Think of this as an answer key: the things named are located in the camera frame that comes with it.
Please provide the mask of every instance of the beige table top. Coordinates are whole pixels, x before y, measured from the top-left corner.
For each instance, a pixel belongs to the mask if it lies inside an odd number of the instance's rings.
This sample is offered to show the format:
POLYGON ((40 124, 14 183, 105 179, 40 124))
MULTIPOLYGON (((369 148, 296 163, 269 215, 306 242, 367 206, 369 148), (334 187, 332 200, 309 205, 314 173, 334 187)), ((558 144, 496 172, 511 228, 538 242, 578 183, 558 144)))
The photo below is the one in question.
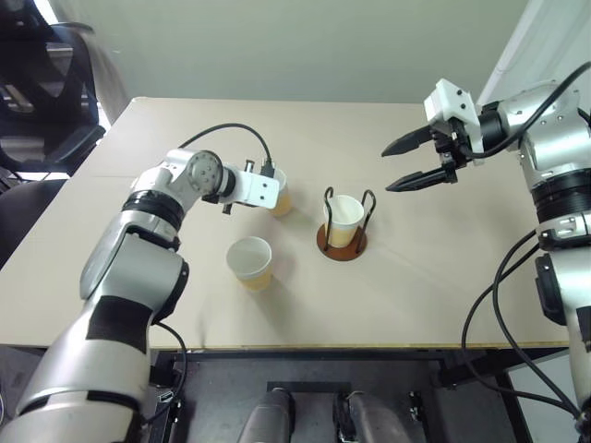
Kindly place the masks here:
MULTIPOLYGON (((384 190, 404 174, 439 166, 429 146, 380 157, 393 139, 425 124, 421 105, 138 98, 0 271, 0 342, 50 344, 81 309, 79 274, 133 178, 191 135, 232 121, 266 138, 295 207, 280 219, 240 206, 228 217, 220 205, 200 202, 189 212, 180 253, 190 278, 167 321, 191 348, 458 346, 470 305, 505 252, 536 225, 511 153, 463 169, 454 186, 384 190), (370 188, 377 197, 368 249, 352 262, 328 260, 315 244, 327 186, 358 198, 370 188), (229 245, 247 235, 273 249, 274 279, 264 293, 247 293, 225 265, 229 245)), ((240 167, 263 157, 257 140, 239 129, 193 148, 240 167)), ((508 326, 521 343, 563 344, 565 330, 542 316, 534 277, 529 262, 503 284, 508 326)), ((505 343, 489 302, 469 340, 505 343)), ((151 344, 177 347, 156 329, 151 344)))

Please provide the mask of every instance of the black cable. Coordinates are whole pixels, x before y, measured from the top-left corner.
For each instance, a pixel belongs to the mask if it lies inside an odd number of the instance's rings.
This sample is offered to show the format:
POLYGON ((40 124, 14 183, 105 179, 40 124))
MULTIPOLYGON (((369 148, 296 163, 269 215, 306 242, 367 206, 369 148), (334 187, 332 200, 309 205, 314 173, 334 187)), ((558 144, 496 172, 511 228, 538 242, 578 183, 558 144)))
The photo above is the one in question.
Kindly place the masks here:
MULTIPOLYGON (((524 238, 522 238, 521 240, 519 240, 519 242, 517 242, 511 248, 511 250, 507 253, 507 256, 506 257, 511 257, 517 249, 519 249, 522 245, 524 245, 530 238, 534 237, 534 235, 536 235, 536 232, 535 231, 531 231, 524 238)), ((503 272, 501 274, 501 277, 499 278, 499 281, 503 281, 503 280, 505 280, 505 278, 509 277, 509 275, 511 275, 517 268, 519 268, 524 262, 526 262, 531 256, 533 256, 538 251, 538 249, 539 249, 539 245, 538 244, 534 245, 521 258, 519 258, 509 269, 507 269, 505 272, 503 272)), ((491 291, 492 291, 492 284, 487 289, 485 289, 485 291, 475 300, 474 304, 470 308, 470 311, 468 312, 468 316, 466 317, 466 320, 465 320, 465 323, 464 323, 464 327, 462 329, 462 347, 461 347, 462 357, 464 358, 465 365, 468 367, 468 369, 470 370, 470 372, 472 373, 472 375, 475 377, 475 379, 478 380, 483 386, 485 386, 488 389, 495 390, 495 391, 497 391, 497 392, 499 392, 501 394, 509 394, 509 395, 513 395, 515 397, 522 397, 522 398, 525 398, 525 399, 530 399, 530 400, 535 400, 535 401, 541 401, 543 403, 547 403, 547 404, 550 404, 552 406, 556 406, 558 408, 561 408, 564 411, 570 412, 570 410, 568 409, 568 407, 566 405, 564 405, 561 401, 552 399, 550 397, 545 397, 543 395, 533 394, 531 392, 522 392, 520 390, 500 388, 500 387, 495 386, 495 385, 493 385, 491 383, 488 383, 476 371, 476 368, 472 364, 472 361, 470 360, 470 358, 468 356, 468 352, 467 352, 466 340, 467 340, 467 336, 468 336, 468 329, 470 328, 470 323, 472 322, 472 318, 474 317, 474 314, 475 314, 476 310, 478 309, 478 307, 480 306, 480 304, 484 301, 484 299, 486 298, 486 296, 491 291)))
POLYGON ((152 417, 144 419, 143 425, 151 425, 154 422, 154 420, 156 420, 163 413, 165 413, 166 410, 170 409, 170 407, 173 405, 173 403, 175 403, 176 399, 178 399, 178 396, 179 396, 181 390, 183 390, 183 387, 185 386, 185 380, 187 380, 187 347, 185 346, 185 342, 183 341, 183 338, 178 334, 178 332, 176 332, 170 326, 165 325, 164 323, 161 323, 160 321, 157 323, 154 323, 154 324, 156 326, 160 326, 162 329, 166 329, 171 334, 173 334, 175 336, 175 338, 178 340, 178 344, 181 346, 181 351, 183 354, 183 372, 181 373, 181 379, 178 382, 178 386, 176 387, 175 390, 173 390, 173 397, 164 405, 164 407, 162 409, 160 409, 159 411, 156 411, 152 417))
POLYGON ((561 399, 562 403, 569 408, 569 411, 573 414, 574 418, 576 419, 580 414, 579 409, 574 405, 571 399, 569 399, 566 396, 566 394, 562 392, 562 390, 558 386, 556 386, 556 384, 552 380, 550 380, 550 378, 546 374, 544 374, 544 372, 539 367, 537 367, 537 365, 532 361, 529 355, 527 355, 527 353, 525 353, 525 351, 519 347, 519 345, 507 329, 507 325, 505 324, 505 321, 502 318, 501 309, 499 307, 499 283, 501 282, 501 274, 504 271, 505 266, 507 266, 507 263, 510 259, 511 254, 507 255, 503 259, 503 261, 499 265, 499 268, 497 269, 495 279, 492 283, 492 306, 495 310, 495 317, 497 318, 497 322, 501 327, 503 335, 511 344, 515 352, 524 360, 525 364, 528 365, 531 368, 531 370, 536 373, 538 377, 540 377, 540 379, 552 390, 552 392, 554 392, 556 396, 559 399, 561 399))
POLYGON ((529 129, 550 106, 553 104, 568 88, 573 84, 575 80, 577 80, 581 75, 587 70, 591 68, 591 62, 586 62, 577 67, 572 74, 567 77, 548 97, 546 100, 540 104, 537 109, 534 111, 533 114, 519 126, 514 133, 500 142, 497 146, 491 148, 490 150, 486 150, 484 152, 473 152, 467 146, 462 145, 460 146, 460 151, 462 154, 467 157, 468 159, 486 159, 487 157, 492 157, 495 154, 498 154, 505 148, 511 146, 514 141, 521 138, 527 129, 529 129))
POLYGON ((269 147, 267 146, 267 143, 265 142, 264 138, 255 129, 253 129, 252 127, 250 127, 248 125, 243 125, 242 123, 222 123, 221 125, 208 127, 207 129, 199 132, 197 135, 191 137, 189 140, 182 143, 178 148, 180 150, 183 148, 186 148, 188 145, 193 143, 198 138, 202 138, 203 136, 207 136, 208 134, 210 134, 213 131, 218 131, 220 129, 226 129, 228 127, 239 127, 242 129, 246 129, 246 131, 249 131, 250 133, 252 133, 256 138, 259 139, 260 144, 262 145, 262 148, 265 150, 265 154, 267 154, 267 162, 268 163, 272 162, 271 153, 269 152, 269 147))

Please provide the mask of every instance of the robotic arm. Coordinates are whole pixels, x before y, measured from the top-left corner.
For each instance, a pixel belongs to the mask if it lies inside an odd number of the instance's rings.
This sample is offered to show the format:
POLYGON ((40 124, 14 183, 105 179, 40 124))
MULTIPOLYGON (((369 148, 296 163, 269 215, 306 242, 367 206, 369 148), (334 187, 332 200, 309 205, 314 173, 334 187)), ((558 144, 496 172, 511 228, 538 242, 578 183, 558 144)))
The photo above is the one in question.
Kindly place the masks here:
POLYGON ((441 167, 387 187, 404 192, 455 183, 456 170, 470 161, 482 162, 505 148, 519 151, 537 210, 537 239, 546 251, 536 259, 539 299, 544 315, 569 331, 574 390, 583 412, 578 427, 586 436, 591 436, 591 120, 578 108, 578 90, 568 86, 589 67, 591 62, 582 65, 560 85, 545 83, 488 104, 480 115, 469 92, 442 79, 425 100, 428 126, 382 153, 399 155, 434 141, 441 167))
POLYGON ((174 311, 187 283, 176 253, 185 214, 199 198, 273 208, 278 193, 276 180, 205 150, 171 150, 143 173, 82 271, 80 316, 41 360, 2 441, 139 441, 148 330, 174 311))

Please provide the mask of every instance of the floor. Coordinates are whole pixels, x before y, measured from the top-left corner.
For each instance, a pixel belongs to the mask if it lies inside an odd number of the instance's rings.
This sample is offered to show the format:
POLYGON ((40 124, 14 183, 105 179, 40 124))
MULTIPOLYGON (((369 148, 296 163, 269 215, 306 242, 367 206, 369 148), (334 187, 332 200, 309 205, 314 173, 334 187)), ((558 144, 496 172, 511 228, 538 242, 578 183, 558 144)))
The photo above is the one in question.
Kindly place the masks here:
MULTIPOLYGON (((39 355, 0 346, 0 385, 7 419, 18 395, 39 361, 39 355)), ((268 382, 348 382, 383 399, 399 416, 404 431, 416 443, 426 442, 421 423, 409 413, 410 390, 418 390, 428 410, 431 439, 454 443, 506 442, 514 436, 502 400, 471 383, 455 390, 434 389, 433 362, 303 361, 218 359, 189 364, 183 412, 171 441, 234 442, 268 382)), ((151 398, 156 394, 151 389, 151 398)), ((332 395, 295 393, 293 443, 333 442, 332 395)), ((145 414, 153 412, 147 401, 145 414)))

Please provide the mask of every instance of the black wire cup holder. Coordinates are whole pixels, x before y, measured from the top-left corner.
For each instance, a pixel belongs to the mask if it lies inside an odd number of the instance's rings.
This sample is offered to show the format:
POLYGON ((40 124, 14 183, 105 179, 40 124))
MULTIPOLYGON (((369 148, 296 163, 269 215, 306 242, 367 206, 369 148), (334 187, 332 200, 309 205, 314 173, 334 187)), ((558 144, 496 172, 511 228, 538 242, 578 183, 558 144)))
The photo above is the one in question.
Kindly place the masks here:
POLYGON ((371 208, 369 208, 368 214, 366 215, 365 221, 363 222, 363 227, 357 226, 355 236, 349 245, 345 247, 333 247, 329 245, 329 238, 331 238, 332 229, 332 208, 331 204, 329 203, 329 198, 332 198, 333 195, 334 189, 332 186, 329 186, 324 192, 324 205, 326 206, 329 220, 326 229, 324 228, 324 223, 318 229, 318 232, 316 233, 316 244, 318 245, 320 252, 328 258, 337 261, 353 260, 363 254, 363 252, 366 250, 366 247, 368 246, 368 236, 366 235, 366 230, 368 228, 371 214, 373 214, 373 211, 376 208, 376 196, 370 189, 366 189, 361 199, 361 206, 363 206, 365 210, 366 199, 368 196, 371 197, 372 204, 371 208))

